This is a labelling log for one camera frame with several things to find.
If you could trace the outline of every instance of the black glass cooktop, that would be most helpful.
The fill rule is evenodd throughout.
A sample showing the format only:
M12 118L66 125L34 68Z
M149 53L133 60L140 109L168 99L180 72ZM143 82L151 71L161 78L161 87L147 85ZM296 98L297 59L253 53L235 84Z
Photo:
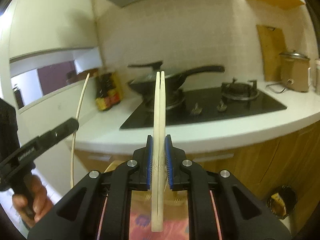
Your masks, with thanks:
M227 106L225 112L217 110L221 100L221 88L208 88L184 92L185 101L181 106L166 113L166 125L208 122L231 119L255 114L264 114L287 109L286 106L260 91L260 95L251 101L234 101L224 99ZM199 115L191 114L195 108L202 108ZM143 128L153 126L153 113L147 111L144 103L129 116L121 129Z

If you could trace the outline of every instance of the countertop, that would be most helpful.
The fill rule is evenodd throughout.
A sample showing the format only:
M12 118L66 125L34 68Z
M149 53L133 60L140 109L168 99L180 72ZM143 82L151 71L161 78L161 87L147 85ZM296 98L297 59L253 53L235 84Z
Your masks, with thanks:
M270 140L302 129L320 120L320 96L313 91L286 90L276 94L258 89L287 106L286 110L228 120L166 127L173 145L186 153L212 152ZM145 147L153 128L119 130L119 127L142 102L141 98L123 100L107 112L97 114L82 125L76 135L76 149L105 154L132 154ZM66 142L71 145L71 136Z

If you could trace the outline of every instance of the chopsticks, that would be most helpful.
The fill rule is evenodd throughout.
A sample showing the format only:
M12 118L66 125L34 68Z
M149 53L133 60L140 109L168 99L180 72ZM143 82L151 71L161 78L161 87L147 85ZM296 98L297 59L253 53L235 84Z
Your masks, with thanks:
M164 71L156 74L155 107L153 123L153 155L151 183L151 230L163 230L163 205L165 184L165 79Z

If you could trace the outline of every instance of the tiled wall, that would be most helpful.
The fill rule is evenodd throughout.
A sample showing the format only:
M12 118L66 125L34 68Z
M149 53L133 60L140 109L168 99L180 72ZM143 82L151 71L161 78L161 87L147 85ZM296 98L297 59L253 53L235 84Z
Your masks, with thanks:
M247 0L142 0L118 8L93 0L102 57L126 82L150 70L131 63L164 60L163 68L223 64L224 74L189 77L187 89L219 85L233 76L263 80L256 24L280 27L288 49L317 57L316 38L305 6L289 11Z

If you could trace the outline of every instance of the cutting board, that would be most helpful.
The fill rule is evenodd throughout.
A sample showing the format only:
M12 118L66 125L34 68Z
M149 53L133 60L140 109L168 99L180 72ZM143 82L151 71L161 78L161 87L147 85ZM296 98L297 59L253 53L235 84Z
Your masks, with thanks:
M265 25L257 25L262 57L265 81L281 81L280 53L287 51L283 31Z

